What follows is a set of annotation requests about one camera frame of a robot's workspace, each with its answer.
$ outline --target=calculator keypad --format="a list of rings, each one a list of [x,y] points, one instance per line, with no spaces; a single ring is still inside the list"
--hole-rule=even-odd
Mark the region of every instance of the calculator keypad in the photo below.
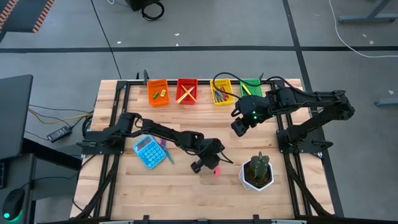
[[[138,156],[148,169],[153,169],[166,157],[166,154],[156,142],[152,141],[138,152]]]

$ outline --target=potted plant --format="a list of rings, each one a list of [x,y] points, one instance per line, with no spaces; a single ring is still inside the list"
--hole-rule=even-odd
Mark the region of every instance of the potted plant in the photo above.
[[[239,180],[246,190],[262,191],[274,183],[274,174],[272,165],[269,163],[269,157],[263,156],[259,152],[258,156],[242,164],[239,173]]]

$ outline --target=calculator display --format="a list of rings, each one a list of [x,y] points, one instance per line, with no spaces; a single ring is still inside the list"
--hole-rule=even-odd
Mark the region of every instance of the calculator display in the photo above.
[[[142,140],[142,141],[136,146],[136,150],[137,150],[137,151],[140,151],[140,150],[143,149],[146,145],[148,145],[151,141],[152,141],[151,138],[145,138],[144,140]]]

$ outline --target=white cable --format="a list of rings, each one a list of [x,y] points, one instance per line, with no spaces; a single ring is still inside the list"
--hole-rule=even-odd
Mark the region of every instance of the white cable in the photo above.
[[[331,5],[331,0],[329,0],[329,5],[331,8],[331,13],[333,13],[333,18],[335,19],[335,30],[336,30],[336,34],[338,36],[338,38],[341,40],[341,42],[348,47],[349,49],[351,49],[353,52],[359,54],[360,56],[363,57],[367,57],[367,58],[384,58],[384,57],[398,57],[398,55],[380,55],[380,56],[370,56],[370,55],[365,55],[365,54],[361,54],[358,51],[356,51],[355,49],[353,49],[352,47],[350,47],[348,44],[346,44],[346,42],[343,41],[343,39],[340,37],[340,34],[337,31],[337,21],[336,21],[336,15],[335,15],[335,10],[333,9],[333,6]]]

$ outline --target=computer mouse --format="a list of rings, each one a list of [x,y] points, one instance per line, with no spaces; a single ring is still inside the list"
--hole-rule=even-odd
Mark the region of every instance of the computer mouse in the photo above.
[[[6,220],[14,220],[18,217],[24,205],[25,190],[12,190],[2,205],[2,215]]]

